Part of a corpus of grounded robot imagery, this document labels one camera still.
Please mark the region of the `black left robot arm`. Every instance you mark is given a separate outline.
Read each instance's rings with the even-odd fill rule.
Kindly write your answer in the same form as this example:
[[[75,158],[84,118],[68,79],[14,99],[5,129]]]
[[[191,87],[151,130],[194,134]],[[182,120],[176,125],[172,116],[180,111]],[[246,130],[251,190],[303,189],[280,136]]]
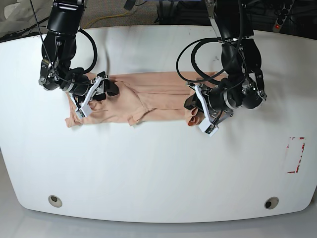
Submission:
[[[199,78],[190,80],[181,76],[181,79],[194,90],[184,108],[203,113],[199,128],[213,136],[219,124],[233,116],[235,109],[256,109],[266,101],[267,95],[261,54],[252,39],[254,32],[245,13],[246,1],[207,0],[205,4],[216,36],[191,43],[191,65]],[[222,48],[223,68],[213,76],[204,73],[196,63],[198,50],[208,43],[220,43]]]

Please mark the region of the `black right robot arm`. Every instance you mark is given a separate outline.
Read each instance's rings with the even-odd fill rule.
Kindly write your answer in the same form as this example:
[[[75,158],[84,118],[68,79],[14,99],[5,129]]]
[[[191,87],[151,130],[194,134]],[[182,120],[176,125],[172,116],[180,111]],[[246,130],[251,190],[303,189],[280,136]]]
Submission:
[[[42,40],[42,62],[39,84],[48,91],[60,88],[68,93],[75,105],[78,118],[86,118],[93,111],[92,100],[103,101],[116,96],[119,88],[105,72],[89,79],[87,74],[95,67],[98,58],[93,38],[80,27],[85,10],[83,0],[55,0],[48,18],[47,35]],[[93,61],[88,69],[71,68],[77,50],[76,34],[85,35],[92,44]]]

